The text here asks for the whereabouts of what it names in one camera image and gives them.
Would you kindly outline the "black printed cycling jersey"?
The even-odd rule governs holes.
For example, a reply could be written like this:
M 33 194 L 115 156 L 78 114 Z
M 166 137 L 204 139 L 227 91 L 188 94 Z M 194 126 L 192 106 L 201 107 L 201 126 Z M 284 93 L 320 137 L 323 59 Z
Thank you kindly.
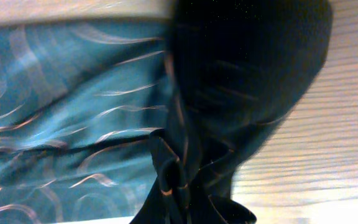
M 328 1 L 0 27 L 0 223 L 255 223 L 236 169 L 328 54 Z

